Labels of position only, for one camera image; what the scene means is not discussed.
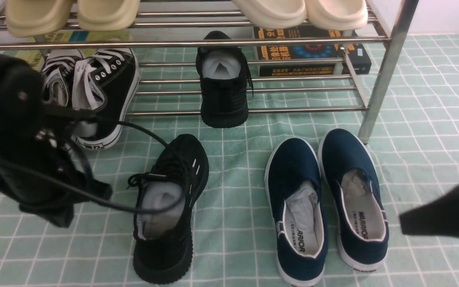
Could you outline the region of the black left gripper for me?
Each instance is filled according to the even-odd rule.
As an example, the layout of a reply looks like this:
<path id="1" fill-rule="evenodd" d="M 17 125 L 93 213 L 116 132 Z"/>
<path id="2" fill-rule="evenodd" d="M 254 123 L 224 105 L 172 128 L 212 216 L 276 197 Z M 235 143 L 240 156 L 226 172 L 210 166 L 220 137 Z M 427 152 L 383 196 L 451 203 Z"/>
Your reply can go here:
<path id="1" fill-rule="evenodd" d="M 13 136 L 0 129 L 0 193 L 25 214 L 68 228 L 74 206 L 107 202 L 111 185 L 94 178 L 89 162 L 68 133 L 95 124 L 94 116 L 48 116 L 41 137 Z"/>

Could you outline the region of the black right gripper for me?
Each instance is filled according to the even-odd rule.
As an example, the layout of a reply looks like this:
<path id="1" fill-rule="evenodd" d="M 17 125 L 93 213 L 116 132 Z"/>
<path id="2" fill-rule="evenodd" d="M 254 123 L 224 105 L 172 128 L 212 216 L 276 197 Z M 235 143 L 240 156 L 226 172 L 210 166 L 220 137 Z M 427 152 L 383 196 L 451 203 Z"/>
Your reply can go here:
<path id="1" fill-rule="evenodd" d="M 399 215 L 406 236 L 444 236 L 459 239 L 459 185 L 440 198 Z"/>

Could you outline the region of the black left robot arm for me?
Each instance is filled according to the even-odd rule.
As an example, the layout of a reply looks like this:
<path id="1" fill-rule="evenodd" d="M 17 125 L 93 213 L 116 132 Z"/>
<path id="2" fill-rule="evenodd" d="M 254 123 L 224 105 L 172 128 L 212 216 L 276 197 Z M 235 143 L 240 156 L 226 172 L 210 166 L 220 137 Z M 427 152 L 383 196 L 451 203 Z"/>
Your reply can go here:
<path id="1" fill-rule="evenodd" d="M 27 62 L 0 54 L 0 193 L 20 211 L 67 228 L 74 205 L 108 203 L 109 184 L 95 180 L 74 132 L 93 133 L 93 113 L 46 105 L 43 78 Z"/>

